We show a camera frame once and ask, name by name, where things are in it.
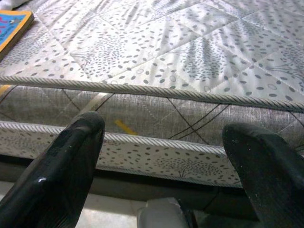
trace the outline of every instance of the yellow book edge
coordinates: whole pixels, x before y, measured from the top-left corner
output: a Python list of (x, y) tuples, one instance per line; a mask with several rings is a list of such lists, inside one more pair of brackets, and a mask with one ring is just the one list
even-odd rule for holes
[(0, 10), (0, 14), (6, 15), (25, 15), (24, 19), (18, 24), (14, 32), (12, 32), (7, 39), (0, 45), (0, 52), (11, 42), (11, 40), (16, 36), (16, 34), (21, 30), (21, 28), (27, 23), (27, 21), (33, 17), (33, 13), (29, 11), (10, 11), (10, 10)]

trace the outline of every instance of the gray plastic part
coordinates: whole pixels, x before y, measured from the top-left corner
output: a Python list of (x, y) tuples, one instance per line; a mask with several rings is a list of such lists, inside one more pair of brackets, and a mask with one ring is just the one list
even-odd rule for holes
[(137, 228), (189, 228), (175, 198), (149, 200), (137, 213)]

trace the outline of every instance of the white mattress fabric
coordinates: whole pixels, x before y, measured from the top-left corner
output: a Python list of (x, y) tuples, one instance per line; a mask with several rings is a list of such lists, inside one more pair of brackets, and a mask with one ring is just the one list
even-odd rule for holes
[[(31, 0), (18, 10), (32, 11), (35, 21), (0, 62), (1, 154), (34, 158), (50, 142), (48, 134), (58, 133), (67, 119), (108, 100), (115, 110), (113, 116), (106, 112), (105, 118), (113, 119), (108, 129), (140, 134), (129, 141), (112, 135), (100, 169), (240, 186), (217, 147), (222, 126), (236, 116), (303, 147), (302, 0)], [(180, 129), (178, 123), (172, 126), (172, 113), (183, 123)], [(208, 118), (212, 125), (196, 132), (195, 125), (201, 119), (209, 124)], [(165, 131), (157, 133), (152, 119), (165, 121)], [(8, 132), (16, 140), (9, 140)], [(32, 133), (44, 137), (38, 137), (42, 147), (35, 146), (41, 143)], [(26, 139), (18, 141), (20, 135)], [(197, 144), (206, 143), (202, 135), (212, 146)], [(157, 139), (141, 136), (160, 137), (162, 147), (157, 148)], [(175, 139), (184, 141), (176, 145)], [(117, 150), (117, 143), (131, 145)], [(157, 155), (151, 158), (135, 145)]]

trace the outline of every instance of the colorful book cover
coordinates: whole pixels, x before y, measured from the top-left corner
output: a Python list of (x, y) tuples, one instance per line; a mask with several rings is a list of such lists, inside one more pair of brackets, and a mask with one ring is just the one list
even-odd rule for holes
[(29, 24), (29, 19), (33, 20), (31, 12), (0, 10), (0, 52)]

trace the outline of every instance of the stacked mattress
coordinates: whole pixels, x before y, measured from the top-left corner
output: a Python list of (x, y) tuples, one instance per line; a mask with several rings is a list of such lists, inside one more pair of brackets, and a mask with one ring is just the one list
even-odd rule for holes
[(0, 154), (35, 158), (100, 113), (97, 168), (241, 187), (222, 147), (251, 123), (304, 151), (301, 0), (32, 0), (0, 62)]

